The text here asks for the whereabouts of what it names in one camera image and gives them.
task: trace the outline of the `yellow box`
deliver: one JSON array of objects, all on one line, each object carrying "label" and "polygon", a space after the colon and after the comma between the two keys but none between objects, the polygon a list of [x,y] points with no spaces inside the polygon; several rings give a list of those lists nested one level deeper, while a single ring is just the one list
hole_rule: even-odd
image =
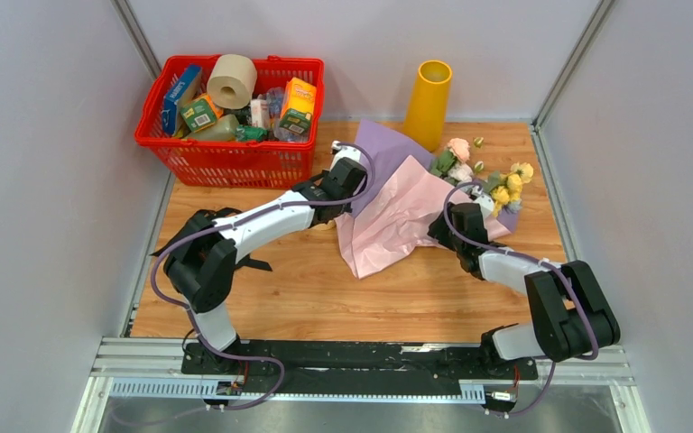
[{"label": "yellow box", "polygon": [[315,86],[302,79],[292,78],[285,85],[280,127],[294,134],[306,134],[312,125],[317,94],[318,88]]}]

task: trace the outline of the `pink flower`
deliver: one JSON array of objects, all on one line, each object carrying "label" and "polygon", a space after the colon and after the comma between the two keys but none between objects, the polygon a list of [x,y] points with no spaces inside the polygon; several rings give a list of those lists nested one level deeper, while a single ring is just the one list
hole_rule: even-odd
[{"label": "pink flower", "polygon": [[463,138],[454,138],[450,140],[446,146],[450,149],[456,158],[463,163],[467,163],[469,159],[468,142]]}]

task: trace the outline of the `cardboard box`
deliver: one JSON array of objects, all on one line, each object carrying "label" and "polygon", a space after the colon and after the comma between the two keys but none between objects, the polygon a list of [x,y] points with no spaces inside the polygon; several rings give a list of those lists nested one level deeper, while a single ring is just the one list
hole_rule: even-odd
[{"label": "cardboard box", "polygon": [[310,83],[292,78],[285,86],[279,126],[297,135],[308,134],[312,125],[317,93],[318,88]]},{"label": "cardboard box", "polygon": [[180,110],[195,97],[200,86],[201,72],[200,66],[189,65],[163,97],[161,128],[168,135],[173,136],[183,125]]},{"label": "cardboard box", "polygon": [[222,109],[215,106],[211,97],[204,93],[188,102],[180,113],[189,129],[195,133],[215,124],[222,116]]}]

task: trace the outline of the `pink wrapping paper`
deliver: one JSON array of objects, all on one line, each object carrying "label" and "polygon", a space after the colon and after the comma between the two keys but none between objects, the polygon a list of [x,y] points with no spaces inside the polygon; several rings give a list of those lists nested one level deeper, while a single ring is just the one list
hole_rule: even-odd
[{"label": "pink wrapping paper", "polygon": [[[416,246],[439,246],[426,234],[452,188],[408,156],[357,217],[336,219],[338,247],[352,273],[363,279],[399,262]],[[452,201],[470,198],[459,191]],[[493,217],[485,228],[491,240],[511,233]]]}]

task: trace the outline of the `toilet paper roll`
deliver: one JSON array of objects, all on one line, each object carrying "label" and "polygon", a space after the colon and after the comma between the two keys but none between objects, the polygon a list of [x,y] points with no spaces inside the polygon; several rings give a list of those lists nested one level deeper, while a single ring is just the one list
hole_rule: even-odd
[{"label": "toilet paper roll", "polygon": [[206,92],[214,104],[237,110],[251,102],[255,85],[256,67],[251,59],[225,54],[214,65]]}]

